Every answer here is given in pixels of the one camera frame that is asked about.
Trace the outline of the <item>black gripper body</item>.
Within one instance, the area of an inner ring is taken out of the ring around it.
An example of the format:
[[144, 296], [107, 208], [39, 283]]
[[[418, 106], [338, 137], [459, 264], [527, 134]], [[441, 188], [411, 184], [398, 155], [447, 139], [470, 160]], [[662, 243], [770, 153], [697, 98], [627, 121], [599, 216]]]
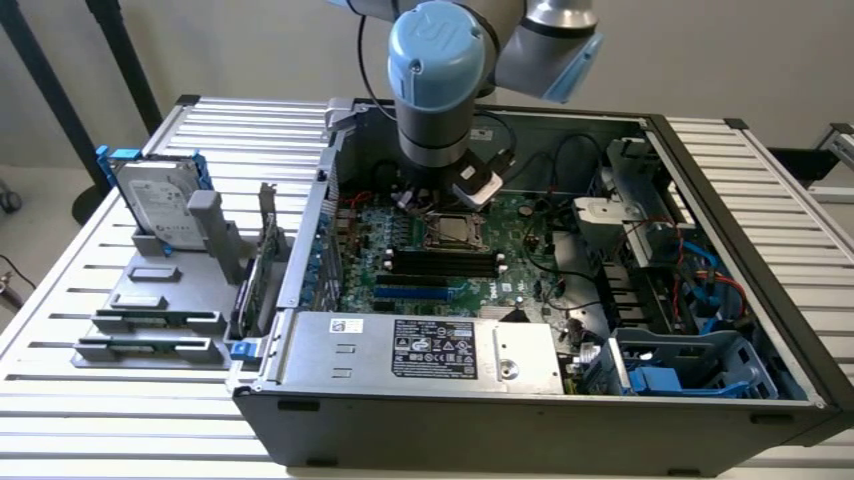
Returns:
[[405, 180], [405, 190], [401, 194], [401, 201], [414, 201], [419, 197], [419, 192], [441, 191], [445, 194], [461, 198], [463, 193], [458, 187], [461, 179], [462, 163], [454, 163], [443, 167], [427, 167], [410, 160], [401, 163], [401, 173]]

